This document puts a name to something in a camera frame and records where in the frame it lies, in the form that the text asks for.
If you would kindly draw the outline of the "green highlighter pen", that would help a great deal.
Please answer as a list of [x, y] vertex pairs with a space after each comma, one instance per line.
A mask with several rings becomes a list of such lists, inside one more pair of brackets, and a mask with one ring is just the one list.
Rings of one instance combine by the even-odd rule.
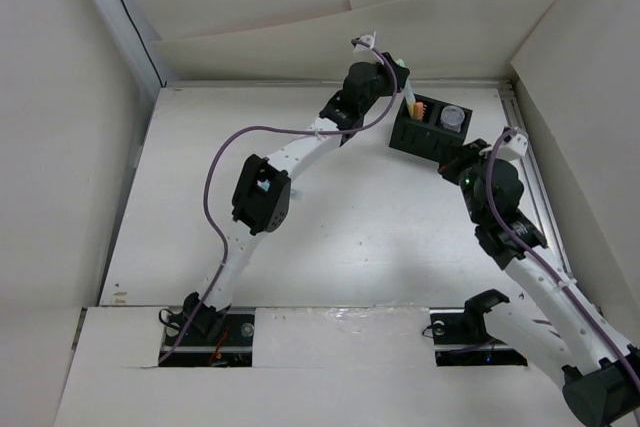
[[[405, 64], [404, 60], [400, 59], [400, 58], [398, 58], [396, 60], [396, 64], [398, 66], [400, 66], [400, 67], [403, 67], [403, 68], [406, 67], [406, 64]], [[405, 81], [402, 93], [403, 93], [403, 96], [404, 96], [404, 99], [406, 101], [406, 104], [407, 104], [408, 108], [411, 109], [414, 106], [414, 104], [416, 102], [416, 99], [415, 99], [415, 95], [414, 95], [414, 92], [413, 92], [413, 89], [412, 89], [411, 82], [410, 82], [409, 78], [407, 78], [406, 81]]]

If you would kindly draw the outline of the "orange highlighter pen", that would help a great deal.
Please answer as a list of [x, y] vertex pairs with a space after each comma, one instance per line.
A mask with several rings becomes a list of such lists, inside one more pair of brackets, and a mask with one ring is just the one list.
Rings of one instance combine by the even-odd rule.
[[422, 102], [416, 102], [414, 104], [413, 118], [418, 121], [422, 121], [425, 115], [425, 106]]

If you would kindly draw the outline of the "clear jar of paper clips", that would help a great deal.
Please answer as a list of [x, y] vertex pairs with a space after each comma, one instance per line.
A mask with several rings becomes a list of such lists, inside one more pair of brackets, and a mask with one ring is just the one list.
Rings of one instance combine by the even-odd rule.
[[447, 105], [442, 108], [440, 114], [440, 124], [443, 128], [460, 132], [466, 118], [465, 111], [455, 105]]

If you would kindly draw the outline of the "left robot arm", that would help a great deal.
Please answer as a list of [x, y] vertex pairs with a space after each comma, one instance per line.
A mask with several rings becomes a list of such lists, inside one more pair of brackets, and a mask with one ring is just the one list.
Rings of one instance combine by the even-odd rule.
[[212, 343], [222, 334], [224, 318], [233, 291], [259, 243], [284, 222], [290, 205], [293, 181], [324, 155], [340, 148], [356, 133], [376, 125], [364, 119], [382, 97], [391, 101], [407, 84], [410, 70], [396, 63], [388, 53], [380, 63], [357, 62], [336, 92], [305, 130], [252, 126], [233, 134], [264, 131], [292, 134], [295, 139], [276, 152], [261, 157], [250, 155], [244, 162], [232, 195], [232, 221], [224, 233], [208, 207], [213, 173], [209, 172], [203, 194], [205, 217], [221, 237], [220, 266], [202, 286], [189, 294], [182, 307], [182, 331], [201, 343]]

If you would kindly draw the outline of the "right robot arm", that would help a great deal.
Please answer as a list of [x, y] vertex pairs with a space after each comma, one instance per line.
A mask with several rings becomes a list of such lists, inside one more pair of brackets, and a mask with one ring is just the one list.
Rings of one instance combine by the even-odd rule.
[[536, 366], [583, 425], [609, 426], [639, 407], [639, 349], [586, 298], [520, 210], [524, 185], [514, 163], [527, 148], [527, 137], [508, 129], [495, 144], [477, 139], [441, 155], [438, 172], [460, 188], [480, 247], [544, 316], [533, 319], [488, 290], [466, 301], [462, 328]]

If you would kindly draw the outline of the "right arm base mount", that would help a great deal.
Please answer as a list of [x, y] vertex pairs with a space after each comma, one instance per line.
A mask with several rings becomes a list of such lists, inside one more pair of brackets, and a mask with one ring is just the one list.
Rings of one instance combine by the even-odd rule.
[[429, 310], [429, 324], [422, 336], [433, 341], [438, 367], [521, 366], [523, 355], [486, 329], [485, 316], [509, 298], [496, 289], [477, 294], [463, 307], [438, 307]]

